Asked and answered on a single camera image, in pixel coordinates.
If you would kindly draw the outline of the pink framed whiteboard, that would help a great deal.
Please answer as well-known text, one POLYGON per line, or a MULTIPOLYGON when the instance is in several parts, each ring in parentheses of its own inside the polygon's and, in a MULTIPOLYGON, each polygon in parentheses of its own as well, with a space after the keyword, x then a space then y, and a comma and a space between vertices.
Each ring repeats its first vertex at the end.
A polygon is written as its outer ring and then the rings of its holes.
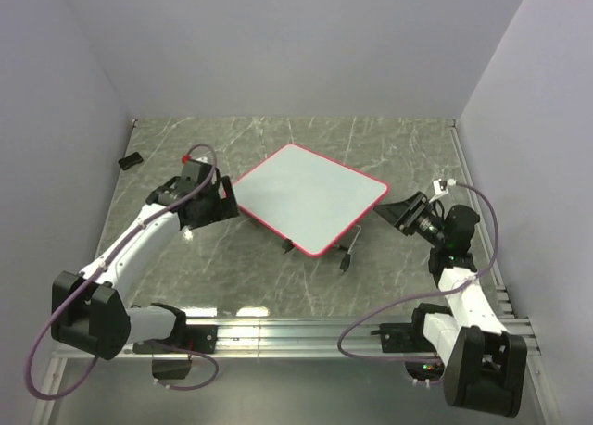
POLYGON ((298 144, 242 175, 238 207, 307 256, 323 255, 374 208, 389 185, 298 144))

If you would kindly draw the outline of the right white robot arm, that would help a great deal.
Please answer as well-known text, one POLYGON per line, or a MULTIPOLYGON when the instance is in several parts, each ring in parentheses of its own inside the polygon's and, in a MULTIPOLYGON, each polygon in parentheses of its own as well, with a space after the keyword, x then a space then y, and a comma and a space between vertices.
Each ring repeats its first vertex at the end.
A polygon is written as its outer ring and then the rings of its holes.
POLYGON ((429 272, 448 303, 414 310, 410 342, 422 351, 434 348, 443 361, 449 406, 514 418, 523 396, 527 345, 501 323, 483 292, 470 251, 480 217, 464 205, 446 215, 436 207, 418 192, 375 208, 399 232, 418 234, 432 246, 429 272))

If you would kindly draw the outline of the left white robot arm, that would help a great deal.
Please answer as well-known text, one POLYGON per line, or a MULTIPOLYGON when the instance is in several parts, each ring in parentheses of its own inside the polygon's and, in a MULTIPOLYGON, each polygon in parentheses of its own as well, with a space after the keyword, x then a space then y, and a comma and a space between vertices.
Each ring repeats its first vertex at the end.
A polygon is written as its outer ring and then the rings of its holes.
POLYGON ((78 273, 56 277, 52 338, 104 360, 140 342, 155 341, 167 353, 182 350, 188 342, 184 311, 163 303, 127 307, 125 295, 179 231, 238 214, 230 177, 211 164, 187 160, 180 175, 149 194, 134 222, 103 254, 78 273))

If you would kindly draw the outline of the yellow bone-shaped eraser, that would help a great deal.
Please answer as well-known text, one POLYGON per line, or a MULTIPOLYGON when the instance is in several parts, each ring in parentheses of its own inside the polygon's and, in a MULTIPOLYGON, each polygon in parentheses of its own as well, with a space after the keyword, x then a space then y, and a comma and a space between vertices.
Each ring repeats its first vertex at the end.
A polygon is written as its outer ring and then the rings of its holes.
POLYGON ((141 164, 144 161, 143 157, 139 152, 133 152, 118 160, 118 165, 121 170, 128 170, 136 165, 141 164))

